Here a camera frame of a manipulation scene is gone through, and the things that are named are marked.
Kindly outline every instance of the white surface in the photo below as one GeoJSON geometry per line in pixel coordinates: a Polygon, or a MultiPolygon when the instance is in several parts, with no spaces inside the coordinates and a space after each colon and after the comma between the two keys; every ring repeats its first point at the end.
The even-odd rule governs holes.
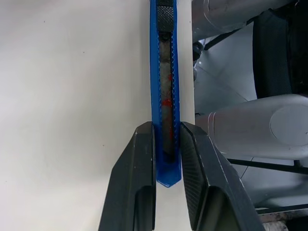
{"type": "MultiPolygon", "coordinates": [[[[181,119],[193,123],[191,1],[178,11],[181,119]]],[[[97,230],[110,171],[150,107],[148,0],[2,1],[0,230],[97,230]]],[[[157,186],[156,230],[170,228],[189,230],[182,182],[157,186]]]]}

